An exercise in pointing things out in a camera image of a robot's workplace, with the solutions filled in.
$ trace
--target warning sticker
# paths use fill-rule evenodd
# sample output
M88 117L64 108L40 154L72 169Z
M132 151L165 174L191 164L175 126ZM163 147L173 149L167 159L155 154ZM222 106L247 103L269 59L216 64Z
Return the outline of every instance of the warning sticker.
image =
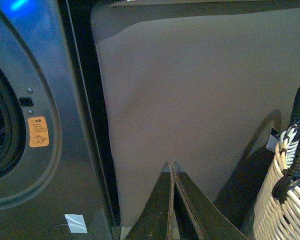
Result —
M49 133L47 121L44 116L35 116L28 118L30 132L30 147L46 147L49 145Z

